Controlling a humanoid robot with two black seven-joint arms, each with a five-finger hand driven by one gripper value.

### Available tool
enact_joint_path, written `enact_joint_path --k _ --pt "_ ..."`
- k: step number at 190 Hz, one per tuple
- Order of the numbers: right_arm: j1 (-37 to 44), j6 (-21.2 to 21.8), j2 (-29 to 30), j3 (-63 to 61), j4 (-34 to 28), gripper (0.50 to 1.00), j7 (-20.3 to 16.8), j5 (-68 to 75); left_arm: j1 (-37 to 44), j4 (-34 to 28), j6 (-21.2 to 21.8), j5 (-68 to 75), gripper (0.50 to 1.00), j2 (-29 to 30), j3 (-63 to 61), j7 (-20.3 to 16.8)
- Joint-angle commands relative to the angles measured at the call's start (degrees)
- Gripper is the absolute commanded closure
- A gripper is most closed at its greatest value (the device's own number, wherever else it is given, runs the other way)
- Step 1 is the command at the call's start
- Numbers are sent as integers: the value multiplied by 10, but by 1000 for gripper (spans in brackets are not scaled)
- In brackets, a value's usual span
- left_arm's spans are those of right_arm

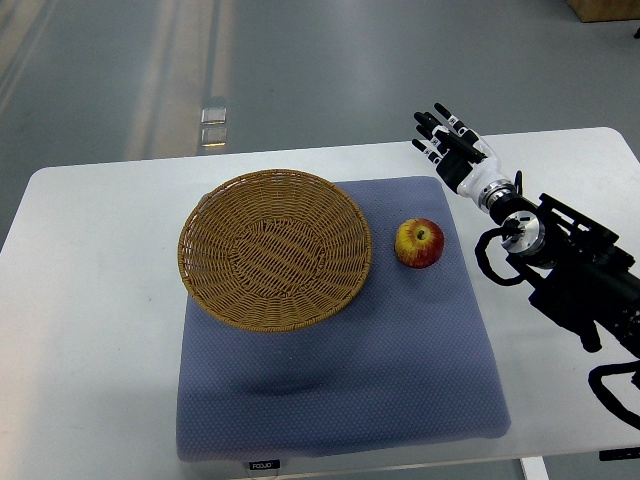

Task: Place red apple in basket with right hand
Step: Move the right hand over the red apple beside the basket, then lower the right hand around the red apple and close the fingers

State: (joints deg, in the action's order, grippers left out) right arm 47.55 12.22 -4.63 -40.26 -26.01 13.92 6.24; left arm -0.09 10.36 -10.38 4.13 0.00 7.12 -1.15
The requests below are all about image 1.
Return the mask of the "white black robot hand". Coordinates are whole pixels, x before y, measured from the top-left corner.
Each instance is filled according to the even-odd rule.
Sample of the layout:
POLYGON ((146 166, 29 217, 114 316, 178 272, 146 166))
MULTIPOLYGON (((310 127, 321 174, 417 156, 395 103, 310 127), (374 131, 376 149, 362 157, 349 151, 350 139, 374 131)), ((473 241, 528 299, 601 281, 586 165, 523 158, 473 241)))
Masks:
POLYGON ((501 199, 518 189, 501 171, 501 162, 489 144, 442 104, 435 113, 416 112, 412 145, 434 165, 444 184, 459 196, 472 200, 488 213, 501 199))

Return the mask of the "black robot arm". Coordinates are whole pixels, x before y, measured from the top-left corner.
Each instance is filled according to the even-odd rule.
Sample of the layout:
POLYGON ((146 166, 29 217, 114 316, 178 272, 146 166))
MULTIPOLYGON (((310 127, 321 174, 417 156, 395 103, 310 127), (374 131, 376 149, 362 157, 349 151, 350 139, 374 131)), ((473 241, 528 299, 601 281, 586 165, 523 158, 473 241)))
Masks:
POLYGON ((586 351, 600 350, 603 327, 638 355, 639 279, 617 234, 547 194, 533 204, 520 179, 486 188, 481 200, 497 225, 475 247, 487 278, 501 286, 528 282, 530 304, 576 334, 586 351))

